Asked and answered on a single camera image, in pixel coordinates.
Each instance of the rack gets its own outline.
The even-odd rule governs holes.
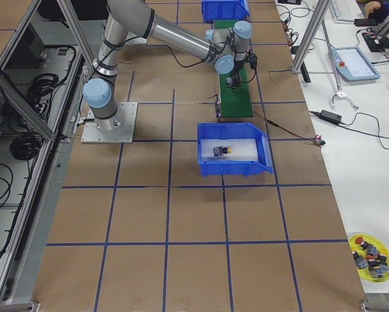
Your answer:
[[[32,1],[15,35],[3,50],[0,56],[1,69],[4,69],[5,65],[9,62],[39,4],[39,0]],[[33,231],[34,229],[29,223],[43,209],[42,205],[38,205],[37,203],[42,203],[42,197],[46,196],[46,190],[43,190],[42,185],[46,184],[45,177],[50,161],[54,157],[57,158],[54,151],[60,149],[57,133],[66,123],[66,120],[68,123],[72,115],[72,111],[69,111],[69,114],[64,113],[66,107],[68,105],[74,106],[80,98],[79,88],[75,87],[79,84],[77,73],[83,63],[82,54],[77,47],[69,48],[67,53],[60,53],[61,49],[61,47],[46,47],[45,52],[48,62],[44,68],[5,70],[5,73],[11,78],[15,86],[21,93],[25,94],[33,77],[37,75],[42,73],[55,73],[62,79],[66,75],[69,62],[75,55],[70,65],[69,75],[66,77],[65,82],[58,87],[57,92],[53,96],[52,106],[46,122],[38,118],[35,111],[29,110],[29,106],[25,106],[28,104],[24,103],[23,98],[17,95],[8,81],[0,75],[0,85],[6,96],[10,99],[13,107],[24,117],[29,123],[29,126],[34,128],[36,132],[39,132],[41,137],[45,138],[34,160],[33,166],[31,161],[26,162],[14,159],[9,152],[11,142],[16,136],[20,135],[19,133],[14,133],[12,130],[22,131],[23,129],[17,127],[16,123],[11,121],[0,127],[0,131],[3,133],[0,138],[0,163],[8,166],[14,176],[10,196],[5,204],[2,205],[2,208],[0,208],[0,250],[7,245],[2,258],[0,258],[0,302],[4,299],[4,296],[9,296],[13,301],[17,300],[11,292],[17,291],[15,284],[20,282],[20,276],[23,275],[21,270],[25,265],[25,257],[27,257],[29,246],[31,245],[29,237],[32,233],[29,233],[29,231]],[[0,94],[0,105],[4,101],[4,97]],[[9,170],[4,166],[0,166],[0,177],[10,179]],[[0,180],[0,195],[3,191],[5,191],[5,182]],[[7,242],[8,230],[10,228],[12,228],[12,231],[9,235],[10,239]]]

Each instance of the metal mounting plate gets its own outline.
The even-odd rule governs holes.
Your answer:
[[[82,134],[82,143],[106,144],[106,143],[132,143],[137,118],[137,102],[118,102],[118,109],[126,116],[125,124],[113,133],[102,133],[94,122],[85,124]],[[87,118],[93,118],[90,110]]]

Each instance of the electronic component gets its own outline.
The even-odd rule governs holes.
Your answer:
[[[321,112],[313,112],[311,113],[319,119],[325,120],[327,122],[330,122],[331,124],[338,125],[341,123],[342,116],[334,114],[333,112],[328,112],[327,110],[322,110]]]
[[[218,146],[216,148],[213,148],[213,154],[215,157],[220,157],[223,156],[224,154],[231,154],[231,147],[223,147],[223,146]]]
[[[284,3],[287,5],[301,5],[301,0],[278,0],[278,3]]]
[[[381,75],[358,47],[332,49],[334,64],[348,81],[375,80]]]
[[[373,34],[372,32],[363,32],[362,37],[365,40],[366,45],[368,46],[368,49],[371,52],[381,52],[381,44],[379,43],[377,39],[377,35]]]

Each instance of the white table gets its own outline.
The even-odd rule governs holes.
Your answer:
[[[308,1],[311,8],[313,1]],[[360,13],[356,3],[352,8]],[[280,13],[285,11],[280,7],[278,9]],[[302,12],[305,11],[297,10],[295,14]],[[310,17],[292,19],[290,27],[300,34],[296,44],[301,41]],[[331,44],[335,47],[355,46],[355,32],[364,28],[335,23],[330,11],[325,16],[325,23]],[[316,38],[324,38],[321,29]],[[369,52],[361,36],[360,40],[359,47],[370,61],[386,60],[381,53]],[[327,55],[327,45],[323,41],[314,40],[314,46],[315,50],[308,53],[305,59],[312,82],[305,83],[301,77],[302,90],[309,111],[330,111],[329,101],[336,93],[336,82]],[[381,135],[389,137],[389,64],[377,66],[377,69],[381,73],[379,80],[347,83],[341,78],[341,81],[343,90],[354,99],[360,107],[359,111],[378,117]],[[343,122],[351,122],[356,111],[349,102],[339,100],[335,103],[333,112],[342,115]],[[347,235],[369,233],[383,242],[389,251],[389,151],[382,149],[376,138],[344,130],[319,118],[312,120],[316,133],[327,142],[322,147],[322,153]],[[359,116],[352,128],[377,132],[375,120],[365,116]],[[389,146],[389,140],[383,142]],[[384,283],[362,280],[362,285],[366,293],[389,293],[389,280]]]

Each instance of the blue plastic bin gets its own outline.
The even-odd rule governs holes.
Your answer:
[[[202,0],[205,22],[213,20],[241,20],[249,16],[247,0]]]
[[[202,140],[253,138],[256,141],[258,161],[231,161],[216,157],[216,160],[202,159]],[[267,135],[251,123],[198,123],[198,164],[201,174],[260,174],[264,171],[274,173]]]

